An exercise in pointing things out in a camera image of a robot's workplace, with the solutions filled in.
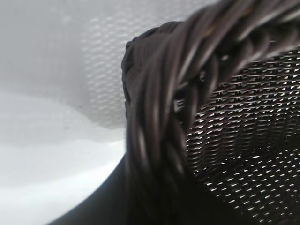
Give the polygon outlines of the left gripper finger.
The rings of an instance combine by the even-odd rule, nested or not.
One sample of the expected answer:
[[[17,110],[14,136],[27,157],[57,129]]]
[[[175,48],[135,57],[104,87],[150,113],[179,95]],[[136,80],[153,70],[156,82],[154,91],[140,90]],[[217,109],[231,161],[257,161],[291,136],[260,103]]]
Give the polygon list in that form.
[[[51,225],[124,225],[126,218],[125,163],[122,158],[110,176],[87,199]]]

